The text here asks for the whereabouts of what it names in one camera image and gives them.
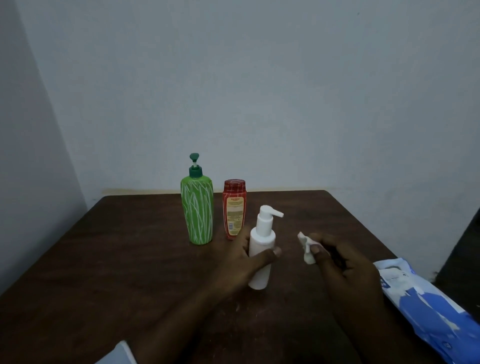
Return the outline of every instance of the plastic bottle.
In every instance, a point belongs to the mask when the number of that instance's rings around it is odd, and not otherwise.
[[[260,207],[260,213],[257,216],[257,226],[250,232],[249,256],[254,256],[266,249],[272,249],[275,246],[275,232],[272,230],[273,215],[279,218],[283,213],[273,209],[268,205]],[[268,284],[271,264],[260,269],[248,283],[254,290],[262,290]]]
[[[180,182],[181,203],[188,236],[196,245],[207,244],[213,234],[213,185],[212,180],[202,173],[197,165],[198,153],[190,154],[193,165],[190,175]]]
[[[223,190],[223,224],[227,238],[232,240],[245,222],[247,191],[244,180],[226,180]]]

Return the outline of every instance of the white pump dispenser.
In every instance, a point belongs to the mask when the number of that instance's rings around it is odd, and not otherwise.
[[[250,232],[249,256],[257,255],[266,249],[273,249],[275,246],[275,232],[272,230],[273,215],[279,218],[283,217],[283,213],[268,205],[260,207],[260,213],[257,216],[257,226]],[[271,264],[260,269],[248,285],[254,290],[264,289],[268,284],[270,268]]]

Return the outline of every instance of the white sleeve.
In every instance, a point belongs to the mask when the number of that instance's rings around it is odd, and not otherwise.
[[[120,341],[115,348],[96,364],[137,364],[126,341]]]

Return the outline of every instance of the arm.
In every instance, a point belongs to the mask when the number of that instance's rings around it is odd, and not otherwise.
[[[418,363],[412,341],[384,305],[377,268],[354,246],[332,235],[320,233],[310,237],[332,252],[334,259],[327,250],[311,246],[332,301],[334,317],[362,361]]]
[[[280,256],[276,247],[248,257],[250,229],[244,227],[227,256],[204,285],[174,305],[150,329],[129,342],[138,364],[172,363],[206,315],[222,300],[245,287],[257,270]]]

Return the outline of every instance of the yellow label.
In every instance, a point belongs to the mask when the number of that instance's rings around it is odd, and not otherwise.
[[[240,232],[243,222],[243,197],[227,198],[227,229],[230,235]]]

